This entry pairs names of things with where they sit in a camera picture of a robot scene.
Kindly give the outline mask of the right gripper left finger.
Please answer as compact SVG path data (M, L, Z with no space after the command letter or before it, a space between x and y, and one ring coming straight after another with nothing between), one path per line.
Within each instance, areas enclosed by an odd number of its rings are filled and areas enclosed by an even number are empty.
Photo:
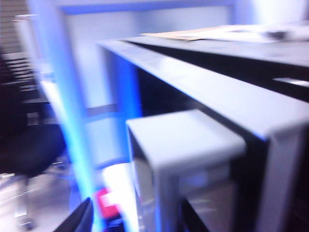
M91 198L86 198L54 231L91 232L94 208Z

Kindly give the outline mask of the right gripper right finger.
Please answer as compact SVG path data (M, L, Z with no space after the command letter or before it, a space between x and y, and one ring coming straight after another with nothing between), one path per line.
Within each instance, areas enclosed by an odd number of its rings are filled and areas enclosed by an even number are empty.
M180 222L182 232L209 231L187 199L182 199L180 203Z

